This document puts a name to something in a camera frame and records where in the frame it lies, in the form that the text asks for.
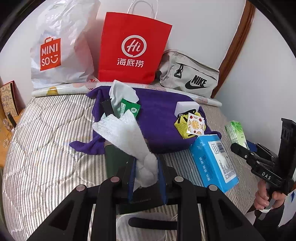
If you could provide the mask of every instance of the white tissue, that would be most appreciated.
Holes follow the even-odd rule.
[[[109,95],[111,98],[111,105],[114,110],[120,108],[120,102],[122,99],[132,103],[137,103],[139,101],[136,91],[132,87],[118,80],[113,81],[109,90]]]
[[[149,151],[140,127],[130,110],[127,110],[120,119],[109,115],[93,123],[92,127],[103,138],[137,159],[134,190],[139,186],[149,187],[157,182],[157,158]]]

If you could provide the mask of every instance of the nike swoosh logo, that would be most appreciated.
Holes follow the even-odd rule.
[[[208,86],[205,86],[205,87],[202,87],[202,86],[192,86],[190,84],[192,80],[188,81],[186,84],[185,84],[185,88],[188,89],[188,90],[195,90],[195,89],[203,89],[203,88],[208,88]]]

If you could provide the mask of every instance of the cardboard box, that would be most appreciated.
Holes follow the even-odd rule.
[[[199,136],[189,150],[204,187],[214,184],[225,193],[239,182],[234,166],[217,135]]]

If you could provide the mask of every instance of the red paper bag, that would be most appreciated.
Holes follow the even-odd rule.
[[[99,80],[149,84],[154,80],[172,25],[108,12],[103,27]]]

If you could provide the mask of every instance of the bed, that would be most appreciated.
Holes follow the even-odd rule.
[[[27,105],[11,140],[2,184],[6,225],[15,240],[28,239],[77,185],[91,187],[106,179],[104,155],[87,155],[69,146],[75,140],[92,139],[94,102],[85,94],[72,94],[33,97]],[[209,127],[222,134],[222,142],[239,176],[239,183],[226,195],[246,213],[253,203],[257,181],[245,160],[230,151],[224,130],[226,117],[218,107],[201,106]],[[164,154],[164,158],[178,175],[202,185],[189,150]],[[164,212],[173,217],[177,208],[163,206],[146,212]],[[176,232],[169,233],[168,239],[175,240]]]

